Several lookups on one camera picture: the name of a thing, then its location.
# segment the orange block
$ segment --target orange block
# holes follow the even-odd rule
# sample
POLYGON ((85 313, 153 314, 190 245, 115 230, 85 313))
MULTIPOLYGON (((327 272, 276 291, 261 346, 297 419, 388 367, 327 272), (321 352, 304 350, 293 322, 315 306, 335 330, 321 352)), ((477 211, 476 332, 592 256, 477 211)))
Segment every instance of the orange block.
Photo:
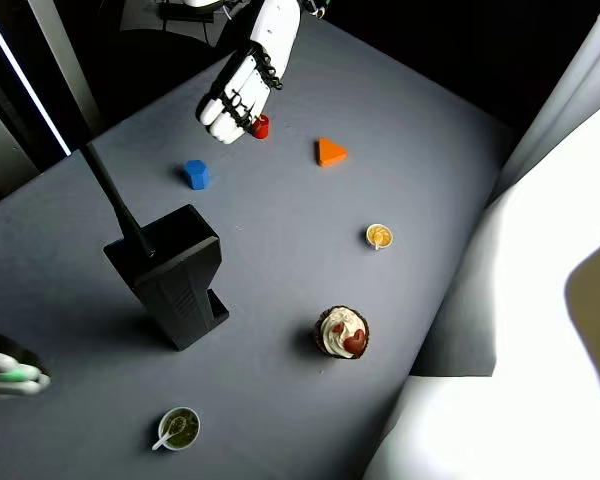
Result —
POLYGON ((318 140, 318 165, 330 167, 347 158, 347 151, 328 138, 318 140))

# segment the chocolate cupcake wrapper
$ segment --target chocolate cupcake wrapper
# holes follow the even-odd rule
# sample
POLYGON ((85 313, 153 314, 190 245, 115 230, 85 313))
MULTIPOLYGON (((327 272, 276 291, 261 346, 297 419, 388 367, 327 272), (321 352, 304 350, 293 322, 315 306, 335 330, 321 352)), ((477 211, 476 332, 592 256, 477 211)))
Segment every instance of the chocolate cupcake wrapper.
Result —
POLYGON ((318 348, 320 349, 320 351, 322 353, 324 353, 325 355, 332 357, 332 358, 337 358, 340 360, 357 360, 360 357, 362 357, 362 355, 364 355, 364 352, 367 351, 367 347, 369 346, 369 336, 370 336, 369 324, 367 323, 367 320, 362 315, 360 315, 360 312, 358 312, 357 310, 354 310, 351 307, 347 307, 346 305, 336 305, 336 306, 331 307, 329 310, 325 310, 324 312, 322 312, 322 314, 320 315, 320 318, 316 322, 316 325, 313 329, 313 336, 314 336, 316 345, 318 345, 318 348), (324 322, 325 319, 329 316, 329 314, 331 314, 331 312, 336 308, 346 308, 348 310, 351 310, 353 313, 355 313, 360 318, 360 320, 362 320, 362 323, 364 323, 364 328, 366 331, 366 335, 365 335, 366 341, 364 344, 364 349, 362 350, 362 353, 360 355, 354 355, 351 358, 341 357, 340 355, 334 355, 333 353, 329 353, 329 351, 324 346, 324 342, 322 341, 322 322, 324 322))

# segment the black rod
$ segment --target black rod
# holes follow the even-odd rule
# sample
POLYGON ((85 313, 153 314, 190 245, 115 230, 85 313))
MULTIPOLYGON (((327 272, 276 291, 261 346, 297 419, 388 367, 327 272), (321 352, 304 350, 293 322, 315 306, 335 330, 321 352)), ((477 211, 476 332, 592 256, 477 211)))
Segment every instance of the black rod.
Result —
POLYGON ((104 168, 104 165, 98 156, 98 152, 96 152, 95 148, 93 148, 93 145, 90 143, 82 147, 80 152, 82 152, 82 156, 87 161, 87 164, 98 180, 100 187, 104 190, 105 195, 107 195, 111 206, 113 206, 124 239, 134 245, 139 253, 142 253, 147 258, 152 257, 155 253, 155 248, 153 248, 146 239, 140 225, 138 225, 138 222, 133 218, 133 215, 129 212, 124 201, 122 201, 118 189, 113 184, 107 169, 104 168))

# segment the small white bowl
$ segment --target small white bowl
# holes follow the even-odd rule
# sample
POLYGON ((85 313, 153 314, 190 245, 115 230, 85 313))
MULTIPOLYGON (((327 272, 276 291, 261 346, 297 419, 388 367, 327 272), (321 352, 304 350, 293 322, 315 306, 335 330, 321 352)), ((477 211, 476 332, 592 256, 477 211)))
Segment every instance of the small white bowl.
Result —
POLYGON ((189 442, 189 444, 185 445, 184 447, 180 447, 180 448, 174 447, 174 446, 170 445, 169 441, 167 440, 162 446, 164 448, 166 448, 167 450, 171 450, 173 452, 179 452, 180 450, 184 450, 185 448, 189 448, 191 445, 193 445, 194 442, 198 439, 198 436, 200 435, 200 428, 202 427, 202 424, 200 423, 200 417, 194 410, 190 409, 189 407, 176 407, 176 408, 172 408, 171 410, 169 410, 167 413, 165 413, 162 416, 162 420, 160 420, 160 424, 158 425, 158 438, 160 438, 162 436, 162 429, 164 428, 164 423, 167 421, 167 418, 169 418, 171 416, 171 414, 173 414, 179 410, 185 410, 187 412, 193 413, 193 416, 198 421, 198 431, 196 432, 196 436, 193 437, 193 440, 191 440, 191 442, 189 442))
POLYGON ((372 247, 373 249, 376 248, 376 244, 373 243, 373 239, 369 238, 371 229, 376 228, 376 227, 386 228, 387 231, 389 232, 389 243, 387 243, 386 245, 378 245, 378 250, 382 250, 383 248, 390 247, 391 244, 393 243, 393 232, 391 231, 391 229, 389 227, 387 227, 386 225, 383 225, 381 223, 374 223, 373 225, 369 225, 369 227, 367 228, 367 232, 365 233, 364 237, 367 239, 367 243, 369 244, 369 246, 372 247))

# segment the white light strip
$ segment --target white light strip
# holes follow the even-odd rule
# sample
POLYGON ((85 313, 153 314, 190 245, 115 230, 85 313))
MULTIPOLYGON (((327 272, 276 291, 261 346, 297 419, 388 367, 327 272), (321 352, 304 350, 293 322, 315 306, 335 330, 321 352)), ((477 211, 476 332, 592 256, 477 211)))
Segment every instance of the white light strip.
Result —
POLYGON ((49 129, 51 130, 51 133, 53 133, 53 136, 56 137, 56 140, 58 141, 58 144, 60 144, 60 147, 64 151, 64 154, 67 156, 71 155, 71 150, 69 150, 69 147, 67 147, 67 144, 60 136, 60 132, 58 132, 58 129, 51 121, 51 117, 49 117, 49 114, 44 109, 44 106, 42 105, 42 102, 40 102, 38 95, 36 95, 36 92, 33 91, 33 87, 31 87, 29 80, 27 80, 27 77, 25 77, 24 72, 20 68, 20 65, 18 65, 17 60, 11 53, 9 46, 7 45, 7 42, 4 41, 4 38, 2 37, 1 33, 0 33, 0 48, 2 49, 3 53, 7 57, 7 60, 9 60, 9 63, 11 64, 11 67, 13 68, 13 70, 16 72, 16 75, 18 75, 20 82, 22 82, 22 86, 25 88, 25 90, 31 97, 31 100, 33 100, 33 103, 38 108, 40 115, 42 115, 42 118, 44 118, 44 121, 47 123, 49 129))

